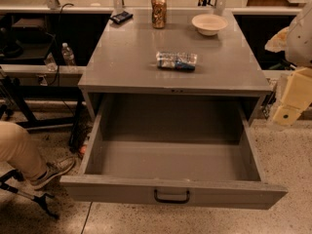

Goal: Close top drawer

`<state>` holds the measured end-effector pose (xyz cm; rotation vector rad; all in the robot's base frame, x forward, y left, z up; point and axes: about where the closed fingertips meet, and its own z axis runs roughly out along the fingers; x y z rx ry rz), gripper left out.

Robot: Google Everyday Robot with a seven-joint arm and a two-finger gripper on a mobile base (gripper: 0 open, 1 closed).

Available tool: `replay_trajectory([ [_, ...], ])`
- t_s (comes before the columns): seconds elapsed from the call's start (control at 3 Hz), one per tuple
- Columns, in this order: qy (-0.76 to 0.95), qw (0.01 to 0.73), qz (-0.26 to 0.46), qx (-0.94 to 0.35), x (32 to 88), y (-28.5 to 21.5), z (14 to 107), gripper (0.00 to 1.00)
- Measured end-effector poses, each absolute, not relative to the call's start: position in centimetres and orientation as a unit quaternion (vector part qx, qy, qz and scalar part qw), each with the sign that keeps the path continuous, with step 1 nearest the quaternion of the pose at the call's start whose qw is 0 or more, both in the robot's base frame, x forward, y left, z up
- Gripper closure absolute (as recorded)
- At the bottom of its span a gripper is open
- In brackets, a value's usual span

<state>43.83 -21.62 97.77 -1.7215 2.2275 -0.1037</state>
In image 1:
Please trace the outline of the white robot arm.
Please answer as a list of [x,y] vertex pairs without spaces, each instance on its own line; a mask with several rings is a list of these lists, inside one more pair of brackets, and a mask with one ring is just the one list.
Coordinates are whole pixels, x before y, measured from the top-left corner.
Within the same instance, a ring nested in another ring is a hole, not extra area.
[[281,126],[292,125],[312,103],[312,2],[307,3],[291,24],[266,44],[269,52],[285,52],[295,65],[271,119]]

